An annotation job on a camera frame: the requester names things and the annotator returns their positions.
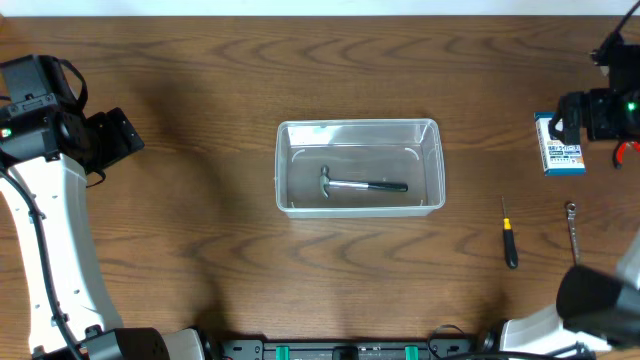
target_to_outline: hammer head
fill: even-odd
[[[329,193],[327,192],[329,181],[331,181],[329,179],[329,167],[322,165],[322,168],[320,168],[320,190],[322,190],[322,195],[324,195],[325,199],[329,198]]]

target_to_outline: green clip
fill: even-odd
[[[404,348],[404,353],[407,355],[407,360],[418,360],[418,347],[407,346]]]
[[[276,346],[276,360],[289,360],[288,346]]]

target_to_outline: white storage box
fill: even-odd
[[[431,119],[286,121],[276,141],[276,203],[291,218],[425,216],[445,202],[440,134]],[[407,192],[328,189],[336,180],[406,183]]]

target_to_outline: wrench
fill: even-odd
[[[576,236],[576,204],[568,203],[567,222],[569,223],[569,235],[571,235],[571,250],[573,251],[573,264],[580,263],[580,249],[578,248],[578,238]]]

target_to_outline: hammer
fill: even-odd
[[[387,182],[357,182],[357,181],[343,181],[343,180],[331,180],[329,178],[329,167],[322,165],[320,169],[320,189],[322,195],[326,199],[329,198],[327,188],[351,188],[351,189],[367,189],[367,190],[382,190],[382,191],[395,191],[395,192],[407,192],[409,186],[402,183],[387,183]]]

